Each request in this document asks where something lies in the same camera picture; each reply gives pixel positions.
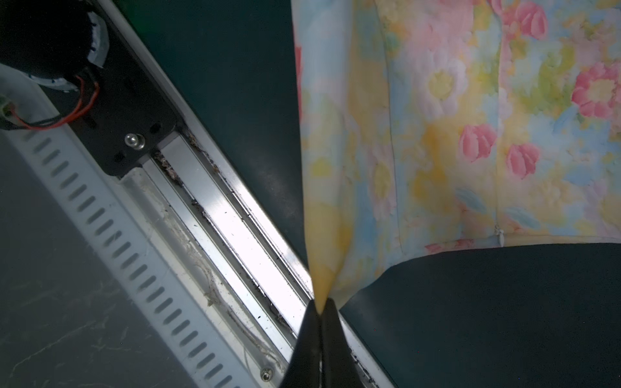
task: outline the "zipper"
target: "zipper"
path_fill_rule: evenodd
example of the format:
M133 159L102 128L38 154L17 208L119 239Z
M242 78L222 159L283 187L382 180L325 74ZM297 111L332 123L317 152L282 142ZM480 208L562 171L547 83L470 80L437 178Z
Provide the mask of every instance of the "zipper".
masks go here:
M504 247L504 230L496 224L494 225L494 233L498 236L498 243L500 243L501 248Z

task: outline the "cable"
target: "cable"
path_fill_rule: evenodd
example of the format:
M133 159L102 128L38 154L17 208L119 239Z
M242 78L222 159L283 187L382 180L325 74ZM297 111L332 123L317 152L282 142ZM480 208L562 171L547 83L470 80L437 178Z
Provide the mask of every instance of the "cable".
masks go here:
M31 122L31 123L28 123L28 124L33 125L33 126L35 126L35 125L36 126L39 126L39 125L43 125L43 126L51 125L52 123L55 123L56 121L58 121L58 120L60 120L62 118L63 118L63 116L61 116L59 114L58 116L54 116L54 117L51 117L49 119L39 120L39 121ZM0 127L3 130L27 129L26 127L15 125L14 123L8 121L5 117L0 117Z
M10 110L11 113L13 114L13 116L17 119L17 121L20 122L20 124L22 124L24 126L25 129L32 129L32 130L48 130L48 129L52 129L52 128L57 128L60 127L61 125L67 124L69 122L72 122L82 116L84 116L88 111L91 110L91 108L93 108L93 105L95 104L95 100L97 99L99 92L101 90L101 88L99 87L99 82L94 80L94 77L92 75L90 75L90 78L93 80L93 94L91 95L91 98L88 102L88 104L82 108L82 99L84 97L84 79L78 75L75 76L79 81L80 81L80 97L78 100L78 103L76 105L76 107L73 109L73 111L71 111L71 113L69 113L67 116L65 116L64 118L61 118L60 120L54 122L53 124L39 124L39 123L28 123L24 120L22 120L18 115L17 112L15 111L15 106L11 106Z
M45 125L45 126L41 126L41 127L39 127L38 125L32 125L31 123L28 123L25 120L23 120L21 117L19 117L19 115L15 111L15 105L11 105L9 107L9 109L11 111L11 114L13 115L13 117L16 118L16 120L20 124L22 124L27 129L46 130L46 129L52 129L52 128L56 128L56 127L59 127L59 126L63 125L68 118L70 118L72 115L74 115L76 112L78 112L79 109L82 107L82 98L84 97L84 79L82 77L80 77L80 76L76 76L76 78L80 81L78 103L76 104L76 107L73 109L73 111L71 111L71 113L69 113L64 118L56 121L55 123L49 124L49 125Z

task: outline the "gray floor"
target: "gray floor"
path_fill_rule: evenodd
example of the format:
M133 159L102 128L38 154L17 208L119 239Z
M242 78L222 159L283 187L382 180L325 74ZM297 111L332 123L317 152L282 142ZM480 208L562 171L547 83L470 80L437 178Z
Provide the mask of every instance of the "gray floor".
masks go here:
M0 135L0 387L193 387Z

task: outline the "black mounting plate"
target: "black mounting plate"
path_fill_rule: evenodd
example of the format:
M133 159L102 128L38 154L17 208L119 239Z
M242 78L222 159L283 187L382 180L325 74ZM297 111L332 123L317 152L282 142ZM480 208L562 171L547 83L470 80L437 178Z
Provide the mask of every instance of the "black mounting plate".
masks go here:
M97 13L106 20L110 41L104 67L98 69L101 92L90 112L70 126L101 169L120 177L183 121L106 15ZM74 108L77 92L42 89L61 114ZM128 133L143 135L144 148L128 147Z

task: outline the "red wire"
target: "red wire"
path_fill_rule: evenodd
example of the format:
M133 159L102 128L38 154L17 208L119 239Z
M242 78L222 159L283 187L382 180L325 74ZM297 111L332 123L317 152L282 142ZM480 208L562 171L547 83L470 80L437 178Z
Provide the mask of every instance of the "red wire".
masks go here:
M67 124L68 122L74 121L75 119L85 115L85 113L91 110L91 108L93 107L95 103L95 100L97 99L97 96L99 95L99 90L100 90L99 82L95 81L93 83L94 91L93 91L93 95L91 96L90 101L84 108L80 110L80 108L82 107L82 98L84 96L84 79L82 79L82 77L80 76L76 76L76 78L78 78L80 81L80 91L79 91L80 97L79 97L78 103L76 107L73 109L73 111L71 111L71 113L69 113L64 118L60 119L58 122L45 126L45 127L36 127L23 121L15 112L14 106L11 107L11 113L17 119L17 121L19 121L24 127L28 129L34 129L34 130L47 130L47 129L57 128L57 127L60 127L61 125Z

